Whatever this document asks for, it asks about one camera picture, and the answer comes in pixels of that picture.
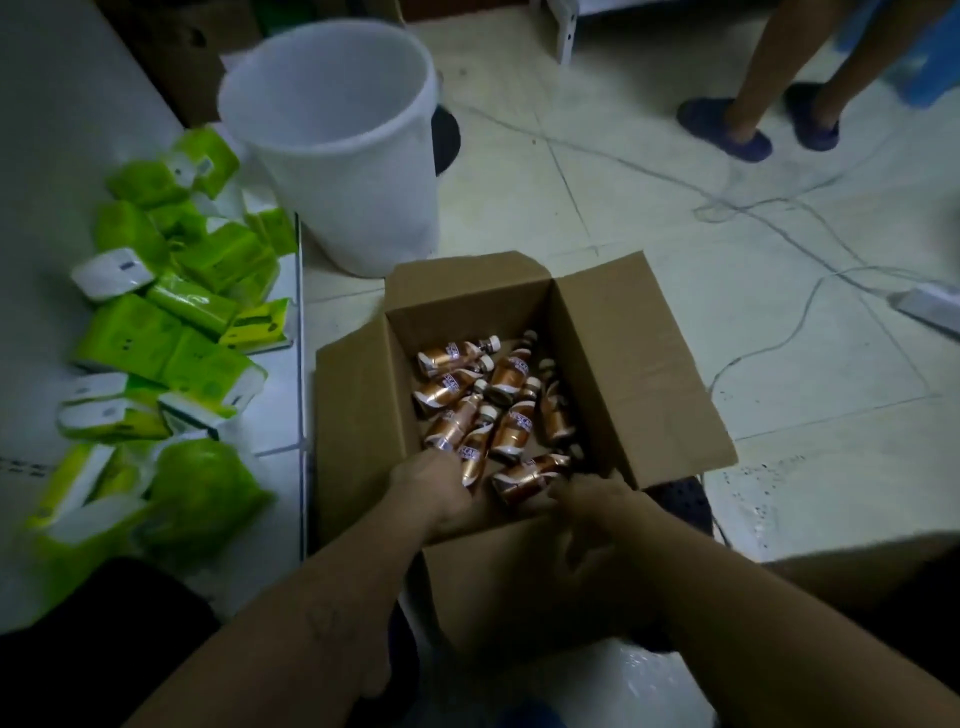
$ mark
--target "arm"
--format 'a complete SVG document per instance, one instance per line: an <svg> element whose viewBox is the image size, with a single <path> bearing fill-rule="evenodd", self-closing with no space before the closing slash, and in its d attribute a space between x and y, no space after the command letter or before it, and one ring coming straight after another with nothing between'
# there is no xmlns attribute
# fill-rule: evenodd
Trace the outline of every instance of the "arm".
<svg viewBox="0 0 960 728"><path fill-rule="evenodd" d="M609 539L722 718L750 726L954 726L960 697L813 596L723 548L619 480L551 495L571 551Z"/></svg>
<svg viewBox="0 0 960 728"><path fill-rule="evenodd" d="M387 622L411 560L469 503L454 454L397 466L363 519L221 629L128 726L343 725L389 680Z"/></svg>

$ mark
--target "cardboard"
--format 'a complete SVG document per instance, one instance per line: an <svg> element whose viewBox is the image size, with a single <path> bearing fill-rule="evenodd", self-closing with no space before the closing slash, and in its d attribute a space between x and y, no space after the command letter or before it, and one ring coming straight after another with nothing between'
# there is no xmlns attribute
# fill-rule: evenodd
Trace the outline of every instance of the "cardboard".
<svg viewBox="0 0 960 728"><path fill-rule="evenodd" d="M217 90L229 65L263 39L250 0L97 0L180 122L217 121ZM315 15L347 15L343 0L314 0ZM393 2L367 3L373 17L398 21Z"/></svg>
<svg viewBox="0 0 960 728"><path fill-rule="evenodd" d="M505 356L527 328L540 335L534 361L558 362L581 445L599 473L616 468L645 488L736 462L643 253L561 279L516 252L407 263L386 280L382 314L317 352L321 543L373 506L390 469L420 450L428 423L412 401L421 382L416 353L497 334L497 356ZM545 452L543 442L537 435L526 454ZM500 467L489 464L486 475ZM473 493L472 508L444 524L426 550L441 625L458 649L538 653L636 622L636 609L617 607L616 563L595 573L597 586L586 592L554 581L564 534L543 517L553 507L546 494L511 511L485 481ZM581 628L569 630L570 619ZM531 622L539 629L525 641Z"/></svg>

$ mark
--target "white power strip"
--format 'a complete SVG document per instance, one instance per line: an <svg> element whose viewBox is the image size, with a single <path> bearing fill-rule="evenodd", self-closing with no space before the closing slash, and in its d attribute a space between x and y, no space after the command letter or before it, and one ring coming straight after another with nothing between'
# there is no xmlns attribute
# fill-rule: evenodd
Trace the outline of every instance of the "white power strip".
<svg viewBox="0 0 960 728"><path fill-rule="evenodd" d="M960 334L960 288L942 283L922 283L894 298L891 305L915 319Z"/></svg>

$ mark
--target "hand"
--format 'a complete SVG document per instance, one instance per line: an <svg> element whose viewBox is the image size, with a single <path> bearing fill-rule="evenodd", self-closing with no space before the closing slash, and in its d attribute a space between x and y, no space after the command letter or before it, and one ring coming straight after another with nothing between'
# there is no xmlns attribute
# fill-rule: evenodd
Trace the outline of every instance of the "hand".
<svg viewBox="0 0 960 728"><path fill-rule="evenodd" d="M618 471L613 471L609 478L575 473L550 489L548 495L573 523L573 536L565 556L569 569L578 569L588 552L610 544L610 516L622 507L625 498L634 494Z"/></svg>
<svg viewBox="0 0 960 728"><path fill-rule="evenodd" d="M418 452L390 471L388 496L423 516L430 530L467 510L471 503L461 480L460 458L434 448Z"/></svg>

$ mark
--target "tissue pack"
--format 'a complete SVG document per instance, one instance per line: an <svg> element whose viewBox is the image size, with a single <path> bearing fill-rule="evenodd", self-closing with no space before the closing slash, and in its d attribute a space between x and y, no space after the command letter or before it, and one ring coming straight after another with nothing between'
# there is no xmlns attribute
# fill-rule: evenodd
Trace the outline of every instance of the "tissue pack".
<svg viewBox="0 0 960 728"><path fill-rule="evenodd" d="M201 285L184 279L173 271L164 273L150 287L147 301L155 303L213 338L222 336L227 331L238 309L235 301L210 293Z"/></svg>
<svg viewBox="0 0 960 728"><path fill-rule="evenodd" d="M83 440L162 440L170 430L159 410L126 398L66 404L57 413L65 437Z"/></svg>
<svg viewBox="0 0 960 728"><path fill-rule="evenodd" d="M156 407L156 398L166 391L167 388L162 384L142 376L129 375L126 372L103 372L76 377L70 391L63 398L63 403L76 404L124 397L148 407Z"/></svg>
<svg viewBox="0 0 960 728"><path fill-rule="evenodd" d="M184 564L225 546L274 499L254 468L233 446L205 437L164 448L150 486L154 517L144 531L154 556Z"/></svg>
<svg viewBox="0 0 960 728"><path fill-rule="evenodd" d="M277 255L297 251L297 234L293 223L267 186L248 187L242 191L244 220Z"/></svg>
<svg viewBox="0 0 960 728"><path fill-rule="evenodd" d="M220 344L243 353L284 349L297 340L297 328L296 305L279 299L240 313L220 337Z"/></svg>
<svg viewBox="0 0 960 728"><path fill-rule="evenodd" d="M177 237L195 242L205 233L206 217L200 213L192 200L154 207L147 210L147 217L164 237Z"/></svg>
<svg viewBox="0 0 960 728"><path fill-rule="evenodd" d="M185 155L196 170L193 189L215 200L238 169L240 160L211 126L187 130L174 150Z"/></svg>
<svg viewBox="0 0 960 728"><path fill-rule="evenodd" d="M143 288L155 276L133 248L117 248L81 263L70 278L87 298L102 303Z"/></svg>
<svg viewBox="0 0 960 728"><path fill-rule="evenodd" d="M260 393L267 373L244 354L183 327L160 381L188 400L229 418Z"/></svg>
<svg viewBox="0 0 960 728"><path fill-rule="evenodd" d="M50 475L40 502L27 519L27 527L46 528L86 503L113 452L111 446L98 443L72 446Z"/></svg>
<svg viewBox="0 0 960 728"><path fill-rule="evenodd" d="M206 237L176 253L176 260L191 279L221 294L273 256L246 225L210 218Z"/></svg>
<svg viewBox="0 0 960 728"><path fill-rule="evenodd" d="M170 251L147 213L123 200L97 207L93 228L97 250L130 248L156 274L170 264Z"/></svg>
<svg viewBox="0 0 960 728"><path fill-rule="evenodd" d="M117 200L150 209L186 200L195 177L188 155L174 153L127 162L107 177L107 189Z"/></svg>
<svg viewBox="0 0 960 728"><path fill-rule="evenodd" d="M241 311L256 308L267 300L279 276L280 261L272 256L252 273L235 282L224 291L224 295L236 301Z"/></svg>
<svg viewBox="0 0 960 728"><path fill-rule="evenodd" d="M183 324L175 316L132 293L97 309L72 361L91 371L127 372L162 381Z"/></svg>

